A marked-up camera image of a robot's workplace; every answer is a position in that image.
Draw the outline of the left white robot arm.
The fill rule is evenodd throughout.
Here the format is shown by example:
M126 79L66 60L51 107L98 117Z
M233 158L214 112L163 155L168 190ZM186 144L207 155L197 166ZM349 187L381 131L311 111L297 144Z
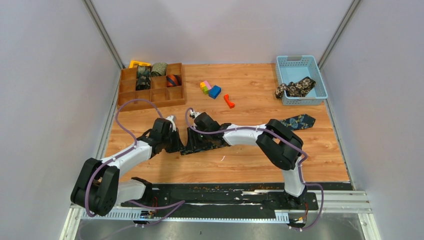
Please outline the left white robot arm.
M129 200L135 200L142 207L149 206L153 193L149 190L148 181L139 177L127 182L119 182L119 179L162 151L175 153L182 149L176 119L175 115L157 118L151 129L124 150L102 159L87 159L71 192L70 201L86 208L91 216L105 216L115 205Z

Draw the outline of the blue patterned necktie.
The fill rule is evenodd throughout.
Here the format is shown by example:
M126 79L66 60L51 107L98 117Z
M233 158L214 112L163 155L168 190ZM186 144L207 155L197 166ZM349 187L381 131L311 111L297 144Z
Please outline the blue patterned necktie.
M297 115L297 116L293 116L293 117L289 117L286 119L282 119L280 120L280 122L287 127L288 129L290 129L291 131L297 131L297 130L304 130L304 129L308 129L308 128L312 128L315 124L316 119L311 117L308 114L301 114L301 115ZM224 147L229 147L229 146L216 146L213 143L212 144L212 149L210 150L214 150L214 149L219 149L219 148L224 148ZM180 151L180 154L182 156L184 155L189 155L189 154L194 154L197 152L185 152L185 147L183 150Z

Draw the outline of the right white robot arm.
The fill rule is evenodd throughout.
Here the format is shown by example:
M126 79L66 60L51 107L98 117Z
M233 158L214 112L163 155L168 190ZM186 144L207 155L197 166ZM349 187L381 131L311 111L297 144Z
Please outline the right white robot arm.
M303 141L281 121L271 119L266 124L255 126L219 124L206 112L196 112L192 108L187 109L185 117L192 118L193 124L187 128L184 154L238 145L259 147L270 162L282 171L286 204L298 209L305 203L307 189L299 168L304 154Z

